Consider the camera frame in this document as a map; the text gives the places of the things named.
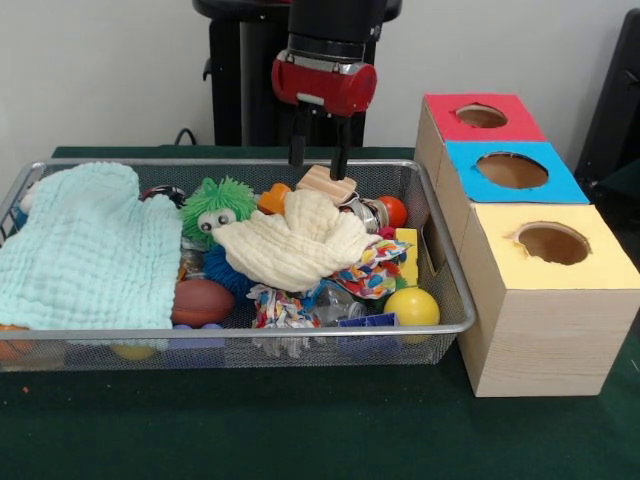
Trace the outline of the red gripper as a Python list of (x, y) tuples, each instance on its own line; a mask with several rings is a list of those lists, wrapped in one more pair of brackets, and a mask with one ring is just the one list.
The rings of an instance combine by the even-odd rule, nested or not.
[[(322, 107), (334, 116), (336, 146), (331, 179), (344, 179), (350, 148), (350, 118), (365, 112), (377, 86), (375, 67), (365, 62), (341, 63), (281, 51), (274, 59), (271, 81), (276, 97), (291, 105), (300, 102)], [(306, 109), (296, 108), (289, 142), (289, 164), (301, 166), (306, 149)]]

